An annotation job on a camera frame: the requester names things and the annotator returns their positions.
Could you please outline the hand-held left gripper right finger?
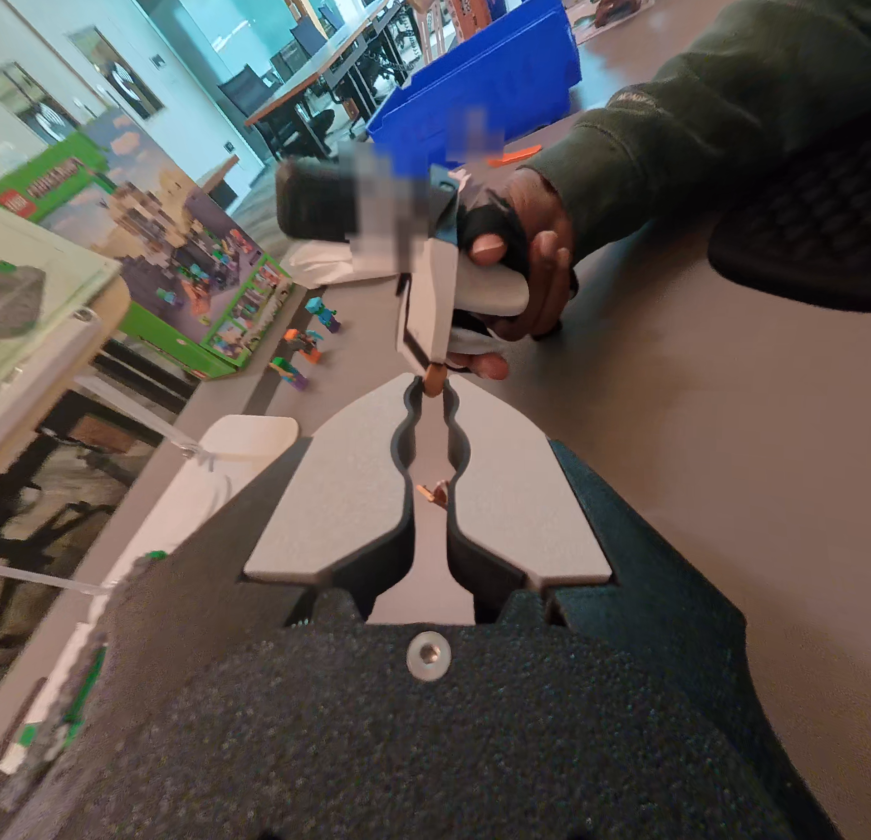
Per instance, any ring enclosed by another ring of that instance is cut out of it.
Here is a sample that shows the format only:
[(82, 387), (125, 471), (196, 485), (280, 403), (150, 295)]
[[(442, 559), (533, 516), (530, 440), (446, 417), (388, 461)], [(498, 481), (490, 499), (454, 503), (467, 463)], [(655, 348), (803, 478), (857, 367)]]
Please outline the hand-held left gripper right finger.
[(612, 566), (553, 446), (532, 421), (464, 377), (443, 392), (448, 456), (446, 551), (475, 619), (509, 597), (602, 586)]

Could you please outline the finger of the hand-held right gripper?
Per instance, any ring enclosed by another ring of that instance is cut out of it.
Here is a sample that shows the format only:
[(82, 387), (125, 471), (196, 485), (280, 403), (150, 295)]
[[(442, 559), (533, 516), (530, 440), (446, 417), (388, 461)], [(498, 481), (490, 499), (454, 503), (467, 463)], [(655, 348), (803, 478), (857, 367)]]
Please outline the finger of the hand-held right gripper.
[(459, 251), (440, 239), (416, 248), (407, 285), (407, 359), (414, 369), (442, 364), (448, 353)]
[(410, 306), (411, 275), (400, 274), (396, 296), (398, 299), (398, 314), (396, 325), (396, 352), (401, 356), (415, 374), (425, 374), (430, 368), (430, 359), (408, 331), (408, 311)]

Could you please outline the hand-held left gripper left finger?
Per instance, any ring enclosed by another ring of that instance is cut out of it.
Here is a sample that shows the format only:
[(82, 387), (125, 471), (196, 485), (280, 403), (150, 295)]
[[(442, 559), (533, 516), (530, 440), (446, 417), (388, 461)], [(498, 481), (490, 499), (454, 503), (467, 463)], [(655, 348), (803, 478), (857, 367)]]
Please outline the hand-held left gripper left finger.
[(243, 573), (252, 581), (346, 591), (368, 619), (415, 557), (417, 377), (400, 374), (308, 439)]

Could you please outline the person's right forearm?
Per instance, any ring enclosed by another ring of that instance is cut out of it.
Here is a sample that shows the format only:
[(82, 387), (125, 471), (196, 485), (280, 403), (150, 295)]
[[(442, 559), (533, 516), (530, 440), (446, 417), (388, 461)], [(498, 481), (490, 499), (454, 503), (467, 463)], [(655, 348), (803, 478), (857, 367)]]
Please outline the person's right forearm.
[(582, 258), (869, 112), (870, 0), (736, 0), (528, 165)]

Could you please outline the wooden-top office desk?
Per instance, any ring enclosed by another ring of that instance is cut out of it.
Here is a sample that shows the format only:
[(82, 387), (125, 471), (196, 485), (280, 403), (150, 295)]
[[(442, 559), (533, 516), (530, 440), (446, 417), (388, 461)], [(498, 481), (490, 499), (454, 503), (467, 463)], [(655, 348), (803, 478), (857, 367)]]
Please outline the wooden-top office desk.
[(266, 120), (276, 111), (290, 106), (291, 123), (298, 133), (305, 136), (306, 142), (311, 145), (313, 155), (321, 159), (332, 157), (325, 141), (312, 128), (311, 120), (303, 116), (300, 109), (302, 98), (307, 89), (319, 82), (323, 82), (328, 89), (333, 90), (343, 80), (349, 80), (363, 117), (374, 116), (375, 92), (364, 82), (359, 63), (367, 54), (367, 33), (375, 35), (386, 29), (401, 5), (399, 0), (374, 0), (365, 8), (361, 16), (348, 21), (326, 40), (324, 46), (313, 55), (302, 70), (286, 82), (279, 84), (251, 114), (246, 115), (245, 127), (252, 127), (260, 132), (274, 156), (279, 157), (282, 152), (275, 145), (273, 134), (267, 132)]

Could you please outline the grey desk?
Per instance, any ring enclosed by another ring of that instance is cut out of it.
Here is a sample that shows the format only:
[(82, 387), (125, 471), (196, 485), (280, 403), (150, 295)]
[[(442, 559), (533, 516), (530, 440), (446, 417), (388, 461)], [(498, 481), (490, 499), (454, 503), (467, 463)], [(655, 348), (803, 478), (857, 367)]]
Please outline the grey desk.
[(850, 776), (796, 773), (786, 708), (858, 710), (869, 660), (810, 660), (789, 586), (845, 586), (869, 622), (869, 315), (626, 254), (587, 343), (528, 377), (569, 443), (542, 451), (612, 565), (602, 586), (518, 586), (493, 623), (370, 625), (349, 586), (255, 585), (243, 552), (314, 465), (274, 460), (163, 561), (130, 571), (83, 729), (7, 789), (5, 838), (839, 838)]

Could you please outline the person's right hand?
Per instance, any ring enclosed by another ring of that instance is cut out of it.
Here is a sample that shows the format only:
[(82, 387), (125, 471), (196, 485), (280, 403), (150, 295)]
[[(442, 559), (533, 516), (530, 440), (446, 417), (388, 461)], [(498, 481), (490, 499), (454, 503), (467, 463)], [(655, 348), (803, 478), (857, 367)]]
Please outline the person's right hand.
[[(490, 320), (495, 335), (506, 342), (546, 335), (558, 325), (572, 297), (572, 224), (558, 193), (537, 171), (521, 167), (514, 171), (500, 195), (516, 212), (527, 240), (529, 274), (528, 303), (514, 318)], [(493, 233), (478, 236), (467, 251), (481, 266), (499, 264), (506, 252), (504, 240)], [(509, 366), (500, 353), (447, 356), (452, 369), (468, 369), (485, 379), (503, 380)]]

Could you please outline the white crumpled paper bag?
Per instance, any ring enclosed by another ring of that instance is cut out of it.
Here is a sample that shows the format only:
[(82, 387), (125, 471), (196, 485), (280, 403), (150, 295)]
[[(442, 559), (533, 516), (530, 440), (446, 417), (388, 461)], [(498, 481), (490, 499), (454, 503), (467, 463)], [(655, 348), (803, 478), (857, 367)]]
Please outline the white crumpled paper bag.
[(396, 278), (386, 259), (358, 255), (355, 244), (308, 240), (294, 242), (279, 261), (290, 278), (308, 290)]

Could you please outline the orange toy figure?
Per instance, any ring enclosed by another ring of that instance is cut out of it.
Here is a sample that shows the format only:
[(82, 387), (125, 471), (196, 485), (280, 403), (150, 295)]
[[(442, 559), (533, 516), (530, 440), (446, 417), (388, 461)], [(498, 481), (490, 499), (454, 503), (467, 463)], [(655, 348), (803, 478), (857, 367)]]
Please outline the orange toy figure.
[(301, 354), (310, 364), (316, 365), (321, 360), (319, 345), (323, 338), (319, 333), (289, 328), (283, 336), (283, 341), (288, 345), (290, 353)]

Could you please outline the black office chair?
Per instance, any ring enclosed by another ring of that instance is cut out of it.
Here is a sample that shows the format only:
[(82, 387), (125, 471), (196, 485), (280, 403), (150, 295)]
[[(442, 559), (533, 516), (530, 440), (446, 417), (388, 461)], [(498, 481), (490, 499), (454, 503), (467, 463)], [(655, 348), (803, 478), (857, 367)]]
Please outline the black office chair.
[(331, 107), (320, 112), (310, 109), (305, 90), (275, 90), (249, 65), (219, 89), (245, 116), (245, 125), (260, 135), (275, 159), (332, 157), (328, 133), (335, 111)]

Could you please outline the white book stand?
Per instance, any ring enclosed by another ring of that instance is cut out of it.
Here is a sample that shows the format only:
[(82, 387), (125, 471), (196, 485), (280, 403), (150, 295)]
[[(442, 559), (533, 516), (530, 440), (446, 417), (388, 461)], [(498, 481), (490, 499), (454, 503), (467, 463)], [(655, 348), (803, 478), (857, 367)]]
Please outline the white book stand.
[(100, 303), (112, 301), (113, 290), (125, 290), (124, 283), (115, 279), (92, 305), (69, 314), (2, 378), (2, 473), (20, 457), (29, 435), (36, 433), (62, 394), (73, 386), (103, 397), (117, 410), (158, 432), (186, 457), (186, 464), (119, 551), (101, 583), (21, 574), (22, 581), (90, 596), (88, 616), (78, 623), (85, 635), (95, 629), (108, 597), (138, 559), (148, 552), (173, 552), (299, 438), (299, 425), (291, 418), (230, 414), (215, 422), (200, 440), (194, 440), (108, 386), (88, 366), (111, 335), (103, 316), (106, 308)]

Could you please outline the toy brick set box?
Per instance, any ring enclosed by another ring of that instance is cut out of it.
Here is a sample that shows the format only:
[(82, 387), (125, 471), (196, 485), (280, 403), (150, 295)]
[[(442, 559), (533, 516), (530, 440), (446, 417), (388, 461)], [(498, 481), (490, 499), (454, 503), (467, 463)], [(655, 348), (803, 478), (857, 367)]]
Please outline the toy brick set box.
[(199, 379), (250, 361), (289, 275), (119, 108), (2, 176), (2, 207), (120, 265), (120, 330)]

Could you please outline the blue plastic bin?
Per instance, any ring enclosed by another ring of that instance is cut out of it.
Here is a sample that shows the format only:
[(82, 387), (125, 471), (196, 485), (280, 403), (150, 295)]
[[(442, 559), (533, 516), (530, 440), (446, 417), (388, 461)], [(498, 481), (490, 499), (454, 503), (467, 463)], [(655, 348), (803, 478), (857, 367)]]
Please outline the blue plastic bin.
[(562, 0), (526, 0), (394, 89), (367, 131), (398, 176), (453, 169), (567, 116), (581, 79)]

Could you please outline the pale green instruction booklet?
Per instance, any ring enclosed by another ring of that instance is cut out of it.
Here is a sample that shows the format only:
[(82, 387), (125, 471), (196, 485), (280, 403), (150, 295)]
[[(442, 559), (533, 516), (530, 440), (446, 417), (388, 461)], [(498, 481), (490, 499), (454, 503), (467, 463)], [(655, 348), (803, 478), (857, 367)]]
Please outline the pale green instruction booklet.
[(120, 275), (120, 263), (1, 211), (1, 379)]

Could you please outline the grey toy brick building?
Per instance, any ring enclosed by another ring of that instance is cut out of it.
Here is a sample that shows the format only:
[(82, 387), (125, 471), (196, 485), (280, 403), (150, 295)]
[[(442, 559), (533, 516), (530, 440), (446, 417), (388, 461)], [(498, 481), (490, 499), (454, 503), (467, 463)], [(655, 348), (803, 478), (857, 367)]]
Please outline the grey toy brick building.
[(78, 622), (51, 672), (38, 682), (11, 736), (2, 744), (1, 776), (6, 784), (33, 761), (51, 762), (74, 740), (103, 669), (106, 637), (101, 621), (117, 594), (139, 573), (167, 558), (167, 551), (150, 551), (128, 561), (93, 595), (85, 619)]

